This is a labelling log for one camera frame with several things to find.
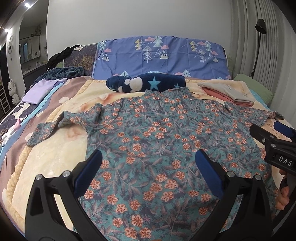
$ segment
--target crumpled dark cloth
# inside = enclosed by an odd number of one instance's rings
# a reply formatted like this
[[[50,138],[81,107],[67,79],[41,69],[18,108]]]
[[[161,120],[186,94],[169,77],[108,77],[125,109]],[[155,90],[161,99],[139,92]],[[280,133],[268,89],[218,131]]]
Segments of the crumpled dark cloth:
[[[46,80],[61,80],[63,78],[72,79],[76,77],[84,76],[83,67],[64,67],[64,68],[54,68],[50,69],[43,75],[39,76],[33,83],[35,85],[42,79]]]

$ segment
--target black lamp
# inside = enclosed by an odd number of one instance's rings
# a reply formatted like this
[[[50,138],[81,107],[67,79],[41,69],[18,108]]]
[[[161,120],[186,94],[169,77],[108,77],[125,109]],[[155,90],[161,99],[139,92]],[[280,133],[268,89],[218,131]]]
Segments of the black lamp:
[[[258,61],[259,48],[260,48],[260,42],[261,42],[261,34],[266,34],[266,24],[265,24],[264,20],[263,19],[258,19],[255,28],[258,31],[259,36],[258,36],[258,45],[257,45],[257,57],[256,57],[256,60],[255,60],[253,71],[252,71],[251,76],[250,76],[251,78],[254,77],[255,68],[256,68],[256,65],[257,65],[257,61]]]

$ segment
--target stack of folded clothes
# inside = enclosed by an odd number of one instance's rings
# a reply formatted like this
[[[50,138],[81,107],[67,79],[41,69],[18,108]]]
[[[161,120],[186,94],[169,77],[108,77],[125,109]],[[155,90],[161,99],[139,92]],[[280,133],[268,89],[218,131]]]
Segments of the stack of folded clothes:
[[[198,83],[198,85],[210,96],[234,103],[240,106],[251,107],[256,101],[255,98],[248,97],[231,86],[218,83]]]

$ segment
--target beige quilt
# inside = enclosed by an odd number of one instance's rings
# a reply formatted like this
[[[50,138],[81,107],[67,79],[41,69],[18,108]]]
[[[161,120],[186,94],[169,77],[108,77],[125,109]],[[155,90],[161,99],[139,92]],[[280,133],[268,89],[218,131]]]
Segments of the beige quilt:
[[[143,92],[137,93],[117,93],[106,87],[105,80],[88,80],[79,92],[70,100],[59,106],[48,117],[47,122],[55,121],[63,111],[79,112],[85,111],[95,103],[107,105],[117,99],[124,97],[141,96]],[[224,101],[207,95],[201,87],[197,85],[199,82],[225,83],[241,93],[252,96],[247,85],[242,81],[232,80],[186,80],[186,86],[199,99],[212,99],[224,104]],[[259,102],[255,102],[254,108],[265,108]],[[268,119],[263,128],[272,132],[281,139],[287,139],[282,134],[273,129],[275,120]],[[19,228],[24,232],[25,213],[30,190],[37,174],[42,173],[45,177],[59,176],[65,170],[72,170],[77,163],[85,160],[87,146],[87,134],[82,127],[77,125],[68,125],[59,128],[53,136],[42,141],[34,147],[25,147],[20,155],[19,162],[15,167],[6,190],[6,209],[12,216]],[[278,169],[273,169],[273,177],[276,185],[282,179],[278,173]],[[61,212],[62,218],[67,228],[72,229],[72,223],[65,211],[59,196],[56,196],[57,205]]]

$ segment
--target folded purple shirt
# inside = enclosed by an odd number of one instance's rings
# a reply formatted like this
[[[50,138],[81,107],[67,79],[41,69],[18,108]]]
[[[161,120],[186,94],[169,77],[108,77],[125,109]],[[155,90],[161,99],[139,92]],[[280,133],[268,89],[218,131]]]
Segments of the folded purple shirt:
[[[44,97],[52,90],[54,85],[58,82],[65,82],[67,79],[61,80],[46,80],[42,79],[37,84],[32,86],[31,89],[22,98],[22,102],[29,104],[39,104]]]

